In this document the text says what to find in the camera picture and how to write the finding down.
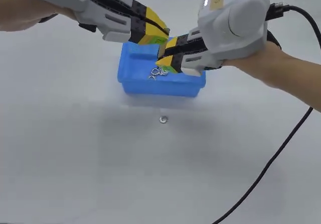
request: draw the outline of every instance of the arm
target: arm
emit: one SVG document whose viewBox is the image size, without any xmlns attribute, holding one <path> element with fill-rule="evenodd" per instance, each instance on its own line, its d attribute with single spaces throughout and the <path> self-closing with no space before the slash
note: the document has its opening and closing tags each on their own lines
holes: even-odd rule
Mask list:
<svg viewBox="0 0 321 224">
<path fill-rule="evenodd" d="M 42 0 L 0 0 L 0 31 L 24 30 L 55 13 L 75 18 L 71 10 Z"/>
<path fill-rule="evenodd" d="M 321 65 L 291 57 L 271 42 L 249 58 L 227 60 L 224 65 L 237 67 L 321 111 Z"/>
</svg>

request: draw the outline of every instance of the black cable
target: black cable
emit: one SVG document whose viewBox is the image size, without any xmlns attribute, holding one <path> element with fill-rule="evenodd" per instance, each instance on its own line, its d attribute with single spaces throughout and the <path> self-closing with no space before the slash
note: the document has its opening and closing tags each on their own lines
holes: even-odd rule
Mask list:
<svg viewBox="0 0 321 224">
<path fill-rule="evenodd" d="M 313 19 L 313 17 L 306 12 L 305 10 L 299 8 L 299 7 L 295 7 L 295 6 L 283 6 L 281 5 L 282 8 L 282 13 L 283 12 L 288 12 L 288 11 L 295 11 L 300 13 L 301 15 L 303 15 L 311 24 L 315 35 L 317 37 L 317 40 L 319 42 L 320 48 L 321 48 L 321 32 L 315 22 L 315 20 Z M 269 169 L 269 167 L 271 166 L 271 164 L 274 162 L 274 160 L 279 156 L 279 154 L 282 152 L 282 150 L 286 147 L 286 145 L 290 142 L 290 140 L 293 138 L 293 136 L 295 135 L 295 133 L 299 130 L 299 128 L 303 125 L 303 123 L 306 121 L 306 119 L 310 116 L 311 112 L 313 111 L 313 108 L 310 107 L 308 109 L 308 111 L 305 113 L 305 115 L 303 116 L 303 118 L 299 121 L 299 123 L 294 127 L 294 129 L 291 131 L 291 133 L 289 134 L 289 136 L 286 138 L 286 140 L 283 142 L 283 144 L 281 145 L 281 147 L 276 151 L 276 153 L 272 156 L 272 158 L 267 162 L 267 164 L 265 165 L 265 167 L 263 168 L 262 172 L 259 174 L 259 176 L 257 177 L 257 179 L 254 181 L 254 183 L 250 186 L 250 188 L 246 191 L 246 193 L 241 197 L 241 199 L 231 208 L 229 209 L 223 216 L 221 216 L 219 219 L 217 219 L 215 222 L 213 222 L 212 224 L 219 224 L 220 222 L 222 222 L 223 220 L 225 220 L 230 214 L 233 213 L 233 211 L 235 211 L 241 204 L 242 202 L 250 195 L 250 193 L 254 190 L 254 188 L 257 186 L 257 184 L 261 181 L 261 179 L 263 178 L 263 176 L 265 175 L 265 173 L 267 172 L 267 170 Z"/>
</svg>

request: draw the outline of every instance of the blue plastic box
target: blue plastic box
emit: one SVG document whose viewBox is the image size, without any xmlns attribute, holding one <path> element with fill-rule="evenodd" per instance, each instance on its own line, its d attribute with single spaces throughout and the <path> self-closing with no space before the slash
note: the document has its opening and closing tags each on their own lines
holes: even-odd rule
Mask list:
<svg viewBox="0 0 321 224">
<path fill-rule="evenodd" d="M 169 73 L 157 76 L 156 80 L 148 78 L 156 67 L 158 48 L 159 45 L 123 44 L 117 78 L 124 91 L 128 94 L 196 97 L 206 84 L 205 72 L 201 77 Z"/>
</svg>

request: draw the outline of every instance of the cable connector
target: cable connector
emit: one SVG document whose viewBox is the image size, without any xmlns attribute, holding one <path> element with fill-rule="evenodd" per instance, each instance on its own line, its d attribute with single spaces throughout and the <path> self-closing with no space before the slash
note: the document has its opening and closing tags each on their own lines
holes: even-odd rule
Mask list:
<svg viewBox="0 0 321 224">
<path fill-rule="evenodd" d="M 290 10 L 290 5 L 283 5 L 283 3 L 273 3 L 270 5 L 269 10 L 266 13 L 266 21 L 270 21 L 273 19 L 281 18 L 284 16 L 284 12 L 288 12 Z"/>
</svg>

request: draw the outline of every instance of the sticker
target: sticker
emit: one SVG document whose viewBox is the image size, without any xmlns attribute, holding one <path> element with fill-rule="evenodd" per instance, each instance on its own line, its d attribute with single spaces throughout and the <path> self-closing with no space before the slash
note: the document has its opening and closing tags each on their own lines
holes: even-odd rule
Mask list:
<svg viewBox="0 0 321 224">
<path fill-rule="evenodd" d="M 224 0 L 211 0 L 210 9 L 212 11 L 223 8 L 223 6 L 224 6 Z"/>
</svg>

